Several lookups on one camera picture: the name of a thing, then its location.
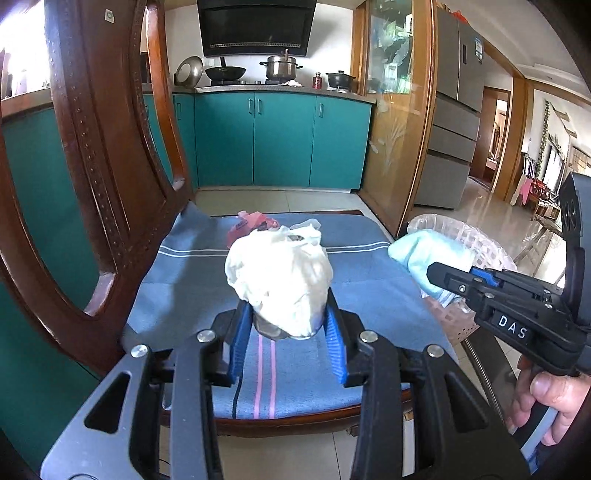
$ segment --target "red bottle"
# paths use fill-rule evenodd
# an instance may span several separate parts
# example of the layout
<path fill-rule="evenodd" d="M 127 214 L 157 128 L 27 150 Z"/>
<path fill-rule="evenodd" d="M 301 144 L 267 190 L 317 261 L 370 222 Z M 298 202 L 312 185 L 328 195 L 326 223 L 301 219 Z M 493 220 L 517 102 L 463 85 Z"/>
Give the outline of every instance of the red bottle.
<path fill-rule="evenodd" d="M 312 79 L 312 88 L 322 90 L 322 77 L 320 76 L 320 72 L 316 72 L 316 76 Z"/>

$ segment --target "kitchen counter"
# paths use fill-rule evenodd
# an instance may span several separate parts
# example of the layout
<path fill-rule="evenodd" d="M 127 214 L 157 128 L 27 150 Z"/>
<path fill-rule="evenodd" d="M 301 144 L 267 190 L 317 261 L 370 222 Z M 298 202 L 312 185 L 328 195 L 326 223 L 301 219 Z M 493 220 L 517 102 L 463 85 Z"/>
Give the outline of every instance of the kitchen counter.
<path fill-rule="evenodd" d="M 336 90 L 316 90 L 311 87 L 289 87 L 286 85 L 223 85 L 218 87 L 201 87 L 194 90 L 196 93 L 221 93 L 221 92 L 288 92 L 308 93 L 309 95 L 322 95 L 327 97 L 356 100 L 357 102 L 375 103 L 375 98 L 364 97 L 356 93 L 343 93 Z"/>
<path fill-rule="evenodd" d="M 173 86 L 172 93 L 222 93 L 222 92 L 288 92 L 307 93 L 309 95 L 321 95 L 327 97 L 344 98 L 364 103 L 376 103 L 375 98 L 364 97 L 356 93 L 343 93 L 335 90 L 316 90 L 310 87 L 288 87 L 286 85 L 223 85 L 219 87 L 187 88 Z M 142 83 L 144 93 L 152 93 L 151 83 Z M 49 88 L 34 92 L 15 95 L 2 100 L 2 117 L 7 118 L 18 113 L 34 111 L 53 105 L 51 90 Z"/>

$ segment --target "plastic basket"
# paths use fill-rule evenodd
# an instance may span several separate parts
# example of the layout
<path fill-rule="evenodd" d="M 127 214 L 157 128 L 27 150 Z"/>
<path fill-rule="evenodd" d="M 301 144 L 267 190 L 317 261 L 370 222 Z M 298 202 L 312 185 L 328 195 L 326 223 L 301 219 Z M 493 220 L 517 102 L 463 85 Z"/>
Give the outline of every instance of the plastic basket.
<path fill-rule="evenodd" d="M 474 265 L 476 267 L 517 271 L 515 262 L 503 247 L 474 226 L 444 215 L 428 213 L 412 219 L 408 224 L 407 231 L 415 233 L 426 229 L 442 233 L 474 251 L 476 254 Z M 478 328 L 478 325 L 474 323 L 475 314 L 468 308 L 464 299 L 445 308 L 431 297 L 425 297 L 424 301 L 443 327 L 452 345 L 457 345 Z"/>

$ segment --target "chair backrest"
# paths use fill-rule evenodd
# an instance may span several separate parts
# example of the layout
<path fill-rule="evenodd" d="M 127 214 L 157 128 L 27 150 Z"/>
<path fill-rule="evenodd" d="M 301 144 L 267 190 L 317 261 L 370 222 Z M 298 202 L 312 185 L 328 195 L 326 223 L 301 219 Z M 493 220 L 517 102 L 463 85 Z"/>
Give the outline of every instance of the chair backrest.
<path fill-rule="evenodd" d="M 119 337 L 139 284 L 192 195 L 168 85 L 162 2 L 118 0 L 109 8 L 102 0 L 45 0 L 51 94 L 100 271 L 84 311 L 63 294 L 34 246 L 0 131 L 0 278 L 50 342 L 99 372 L 123 354 Z M 146 8 L 152 88 L 172 184 L 158 159 L 142 94 Z"/>

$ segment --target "light blue cloth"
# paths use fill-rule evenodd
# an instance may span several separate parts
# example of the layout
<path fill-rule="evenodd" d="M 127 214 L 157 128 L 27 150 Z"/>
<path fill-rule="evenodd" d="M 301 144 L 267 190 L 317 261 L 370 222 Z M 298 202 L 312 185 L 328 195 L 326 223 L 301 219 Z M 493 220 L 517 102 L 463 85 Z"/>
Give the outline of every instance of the light blue cloth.
<path fill-rule="evenodd" d="M 396 240 L 388 248 L 388 255 L 406 268 L 423 292 L 444 307 L 460 297 L 429 282 L 429 265 L 439 262 L 468 272 L 475 257 L 474 252 L 460 242 L 429 229 Z"/>

